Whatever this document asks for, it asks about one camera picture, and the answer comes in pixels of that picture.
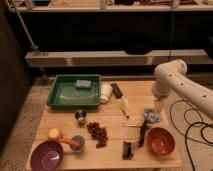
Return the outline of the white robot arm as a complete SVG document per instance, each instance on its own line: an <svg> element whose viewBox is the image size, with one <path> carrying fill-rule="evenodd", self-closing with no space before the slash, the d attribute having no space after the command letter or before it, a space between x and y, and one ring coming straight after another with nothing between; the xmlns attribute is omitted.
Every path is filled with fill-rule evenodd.
<svg viewBox="0 0 213 171"><path fill-rule="evenodd" d="M158 65L154 69L153 96L165 99L173 90L213 120L213 90L188 79L186 73L187 64L181 59Z"/></svg>

